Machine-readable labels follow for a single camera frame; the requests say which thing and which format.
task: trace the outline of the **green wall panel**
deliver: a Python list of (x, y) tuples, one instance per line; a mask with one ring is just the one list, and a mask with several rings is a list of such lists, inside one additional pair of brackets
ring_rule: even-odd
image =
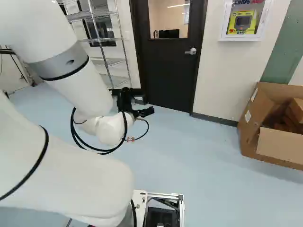
[(288, 84), (303, 55), (303, 0), (291, 0), (262, 82)]

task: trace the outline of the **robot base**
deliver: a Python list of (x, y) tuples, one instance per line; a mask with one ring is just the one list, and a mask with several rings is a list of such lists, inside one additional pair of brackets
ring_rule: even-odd
[[(184, 196), (134, 190), (137, 227), (184, 227)], [(117, 227), (133, 227), (133, 212), (129, 205), (124, 219)]]

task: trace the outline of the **dark brown door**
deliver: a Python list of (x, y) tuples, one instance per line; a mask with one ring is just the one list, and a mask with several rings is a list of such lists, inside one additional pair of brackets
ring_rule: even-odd
[(191, 112), (207, 0), (130, 0), (140, 79), (149, 103)]

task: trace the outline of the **aed sign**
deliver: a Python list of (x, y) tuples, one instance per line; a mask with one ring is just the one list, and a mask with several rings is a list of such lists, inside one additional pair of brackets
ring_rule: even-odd
[(251, 3), (262, 3), (263, 0), (236, 0), (235, 4), (240, 5), (240, 4), (251, 4)]

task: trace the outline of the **ceiling light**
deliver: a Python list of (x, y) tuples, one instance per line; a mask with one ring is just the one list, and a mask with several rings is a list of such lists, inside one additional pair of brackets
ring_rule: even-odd
[(182, 5), (175, 5), (175, 6), (167, 6), (167, 8), (173, 8), (173, 7), (178, 7), (178, 6), (189, 6), (189, 3), (182, 4)]

